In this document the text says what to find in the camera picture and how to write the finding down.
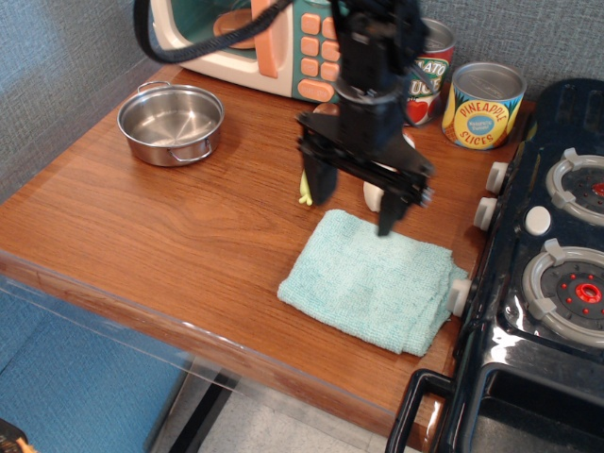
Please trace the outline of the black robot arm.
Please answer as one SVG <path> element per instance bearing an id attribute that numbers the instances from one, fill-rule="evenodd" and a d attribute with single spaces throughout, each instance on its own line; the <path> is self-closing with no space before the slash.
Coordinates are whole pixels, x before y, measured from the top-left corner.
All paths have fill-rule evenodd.
<path id="1" fill-rule="evenodd" d="M 386 236 L 410 205 L 431 197 L 433 164 L 403 136 L 428 27 L 415 1 L 334 1 L 331 15 L 341 54 L 339 113 L 300 114 L 298 148 L 317 205 L 332 196 L 339 172 L 380 188 L 377 233 Z"/>

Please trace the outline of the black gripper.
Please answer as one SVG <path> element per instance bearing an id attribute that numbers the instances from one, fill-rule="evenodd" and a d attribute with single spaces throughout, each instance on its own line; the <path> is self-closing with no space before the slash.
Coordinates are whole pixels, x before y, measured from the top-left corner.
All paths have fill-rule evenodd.
<path id="1" fill-rule="evenodd" d="M 402 136 L 407 121 L 403 92 L 341 94 L 339 114 L 303 112 L 298 149 L 313 205 L 328 201 L 340 172 L 380 187 L 377 234 L 388 236 L 409 205 L 425 206 L 433 164 Z"/>

